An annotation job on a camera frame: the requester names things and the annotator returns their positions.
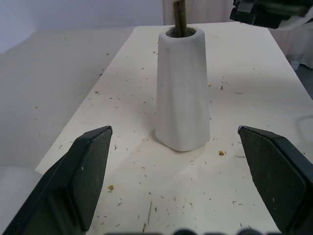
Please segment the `green flower bouquet stem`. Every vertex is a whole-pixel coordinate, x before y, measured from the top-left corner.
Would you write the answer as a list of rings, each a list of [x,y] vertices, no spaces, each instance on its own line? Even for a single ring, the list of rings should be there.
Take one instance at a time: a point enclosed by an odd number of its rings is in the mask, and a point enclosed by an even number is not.
[[[188,31],[186,23],[185,0],[174,0],[173,11],[174,11],[176,37],[178,38],[187,37]]]

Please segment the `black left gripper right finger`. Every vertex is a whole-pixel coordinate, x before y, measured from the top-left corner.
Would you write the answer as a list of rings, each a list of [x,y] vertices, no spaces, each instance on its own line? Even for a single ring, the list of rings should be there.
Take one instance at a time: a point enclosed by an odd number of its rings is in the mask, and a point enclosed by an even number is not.
[[[246,161],[269,214],[283,235],[313,235],[313,164],[285,137],[240,126]]]

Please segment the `white tapered ceramic vase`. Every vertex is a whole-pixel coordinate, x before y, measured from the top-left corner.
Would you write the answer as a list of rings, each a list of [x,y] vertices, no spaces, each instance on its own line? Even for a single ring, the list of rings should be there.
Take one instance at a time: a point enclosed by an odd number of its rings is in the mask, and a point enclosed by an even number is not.
[[[192,151],[210,140],[205,34],[189,27],[178,37],[171,27],[159,34],[156,138],[176,151]]]

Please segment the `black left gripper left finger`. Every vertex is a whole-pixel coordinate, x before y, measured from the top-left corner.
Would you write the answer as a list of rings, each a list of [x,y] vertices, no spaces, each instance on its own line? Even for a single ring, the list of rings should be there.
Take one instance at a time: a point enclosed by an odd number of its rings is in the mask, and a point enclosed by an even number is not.
[[[86,235],[111,138],[111,126],[85,132],[44,174],[0,168],[0,235]]]

